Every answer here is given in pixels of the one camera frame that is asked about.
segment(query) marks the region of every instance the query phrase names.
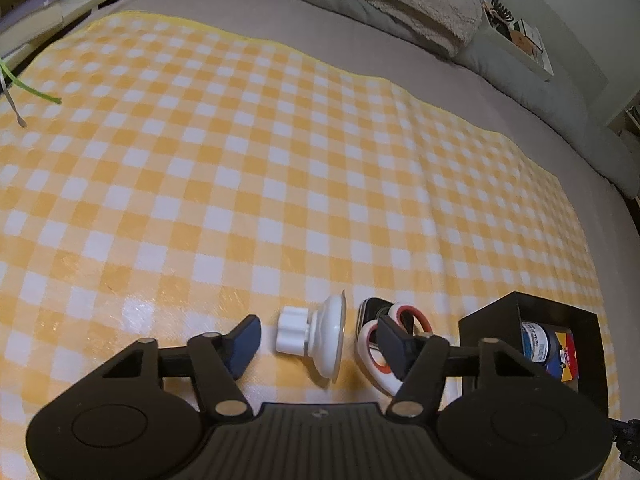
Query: green strap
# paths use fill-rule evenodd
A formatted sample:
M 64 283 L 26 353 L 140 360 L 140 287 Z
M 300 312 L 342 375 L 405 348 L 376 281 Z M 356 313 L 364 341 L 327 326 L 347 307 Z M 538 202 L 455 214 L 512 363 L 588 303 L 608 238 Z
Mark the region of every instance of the green strap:
M 49 94 L 45 94 L 43 92 L 38 92 L 35 88 L 31 88 L 29 85 L 23 83 L 22 81 L 20 81 L 15 75 L 13 75 L 11 73 L 11 70 L 9 70 L 9 67 L 4 63 L 4 60 L 2 60 L 2 58 L 0 57 L 0 69 L 2 69 L 2 72 L 4 72 L 5 74 L 7 74 L 9 76 L 9 79 L 11 81 L 14 82 L 14 84 L 16 86 L 19 86 L 20 88 L 22 88 L 23 90 L 26 90 L 27 92 L 40 97 L 41 99 L 50 101 L 52 103 L 55 103 L 57 105 L 62 103 L 62 99 L 60 99 L 59 97 L 53 97 Z

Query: wall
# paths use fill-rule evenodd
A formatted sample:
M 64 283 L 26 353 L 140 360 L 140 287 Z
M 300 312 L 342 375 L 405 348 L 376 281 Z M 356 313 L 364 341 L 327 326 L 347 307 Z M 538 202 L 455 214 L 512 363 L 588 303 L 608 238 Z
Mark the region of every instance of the wall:
M 604 74 L 604 86 L 597 94 L 588 96 L 587 101 L 594 117 L 608 123 L 640 90 L 640 0 L 543 1 L 566 24 Z M 549 50 L 553 44 L 556 56 L 562 58 L 560 61 L 565 65 L 565 59 L 571 56 L 570 49 L 562 46 L 562 41 L 547 37 L 566 32 L 545 27 L 548 23 L 536 25 Z M 575 70 L 566 68 L 574 76 Z M 592 69 L 587 65 L 582 70 Z

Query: yellow and white tablecloth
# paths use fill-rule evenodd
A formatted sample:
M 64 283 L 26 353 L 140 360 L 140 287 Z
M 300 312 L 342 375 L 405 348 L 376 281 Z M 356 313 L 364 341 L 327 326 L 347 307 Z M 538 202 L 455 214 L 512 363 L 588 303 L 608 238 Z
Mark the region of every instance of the yellow and white tablecloth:
M 36 410 L 139 336 L 179 346 L 257 314 L 241 387 L 262 401 L 383 400 L 354 360 L 356 310 L 460 317 L 521 290 L 596 312 L 593 262 L 555 177 L 501 134 L 289 47 L 124 12 L 55 44 L 0 114 L 0 471 L 33 478 Z M 335 384 L 274 354 L 284 305 L 346 291 Z M 447 386 L 445 402 L 458 394 Z M 615 475 L 609 467 L 607 475 Z

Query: gray mattress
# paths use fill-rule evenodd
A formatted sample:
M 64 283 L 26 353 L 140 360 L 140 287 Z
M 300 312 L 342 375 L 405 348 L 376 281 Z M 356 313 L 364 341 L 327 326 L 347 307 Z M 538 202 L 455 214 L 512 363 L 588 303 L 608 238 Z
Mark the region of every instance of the gray mattress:
M 143 10 L 279 41 L 350 72 L 387 78 L 417 98 L 513 140 L 564 187 L 596 265 L 614 342 L 622 417 L 640 418 L 640 238 L 620 193 L 555 131 L 466 68 L 297 0 L 121 0 L 92 15 Z M 623 478 L 640 478 L 623 464 Z

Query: open black box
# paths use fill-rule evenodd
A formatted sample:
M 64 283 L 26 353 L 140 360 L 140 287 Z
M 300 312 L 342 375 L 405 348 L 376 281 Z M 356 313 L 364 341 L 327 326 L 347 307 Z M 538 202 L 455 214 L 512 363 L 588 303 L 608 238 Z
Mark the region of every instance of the open black box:
M 461 346 L 476 346 L 485 337 L 497 337 L 522 349 L 522 321 L 562 326 L 574 334 L 578 361 L 578 391 L 609 414 L 607 372 L 598 316 L 581 308 L 512 292 L 458 322 Z M 462 393 L 475 388 L 474 378 L 463 378 Z

